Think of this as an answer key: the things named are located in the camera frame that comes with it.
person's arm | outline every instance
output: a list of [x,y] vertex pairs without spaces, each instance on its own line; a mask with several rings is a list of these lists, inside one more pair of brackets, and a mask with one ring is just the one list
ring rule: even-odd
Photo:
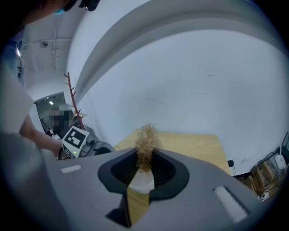
[[51,150],[55,157],[58,157],[58,152],[62,146],[62,142],[38,131],[34,127],[29,115],[25,118],[22,124],[20,135],[34,141],[39,148]]

light wood tabletop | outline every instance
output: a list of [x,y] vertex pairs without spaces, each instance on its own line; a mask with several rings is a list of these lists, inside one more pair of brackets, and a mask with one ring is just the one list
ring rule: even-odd
[[[114,148],[119,151],[135,146],[138,129],[124,138]],[[228,162],[216,135],[192,135],[159,132],[158,138],[162,149],[210,162],[230,174]],[[139,194],[127,189],[127,201],[132,225],[135,224],[149,208],[149,195]]]

dried grass bundle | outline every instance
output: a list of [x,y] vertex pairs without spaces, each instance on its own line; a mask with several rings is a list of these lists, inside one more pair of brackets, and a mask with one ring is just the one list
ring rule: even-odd
[[159,146],[160,141],[158,139],[158,132],[154,125],[147,123],[141,127],[138,132],[138,138],[135,141],[138,157],[136,166],[140,169],[140,171],[150,171],[153,150],[155,148],[159,148]]

dried twig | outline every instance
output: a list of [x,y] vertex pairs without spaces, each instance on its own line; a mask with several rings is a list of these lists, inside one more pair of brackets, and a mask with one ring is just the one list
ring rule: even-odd
[[160,146],[158,139],[158,132],[154,128],[154,125],[147,123],[140,128],[138,132],[138,138],[135,141],[135,147],[137,149],[137,163],[141,171],[148,172],[151,169],[151,161],[153,157],[153,150]]
[[75,109],[75,112],[76,112],[76,115],[78,117],[79,123],[80,123],[80,125],[82,127],[82,130],[86,131],[85,126],[83,125],[81,117],[79,115],[80,110],[79,111],[77,110],[77,107],[76,107],[76,104],[75,104],[75,101],[74,101],[74,94],[72,93],[72,89],[71,89],[69,72],[67,73],[67,75],[66,74],[64,74],[64,75],[68,78],[68,86],[69,86],[69,90],[70,90],[70,95],[71,95],[73,107]]

cardboard box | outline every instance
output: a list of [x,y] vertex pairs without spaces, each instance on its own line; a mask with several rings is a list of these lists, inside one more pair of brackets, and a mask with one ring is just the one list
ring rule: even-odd
[[255,186],[255,182],[254,182],[254,179],[252,176],[248,176],[244,181],[243,183],[253,191],[253,193],[256,195],[256,196],[259,196],[259,193],[257,192],[257,188]]
[[251,170],[256,190],[258,193],[262,194],[266,189],[274,187],[277,184],[276,178],[273,181],[269,181],[265,171],[262,167],[254,166]]
[[274,173],[274,170],[272,169],[272,167],[268,161],[265,161],[264,163],[262,163],[262,168],[263,168],[269,182],[272,182],[273,180],[276,179],[277,175]]

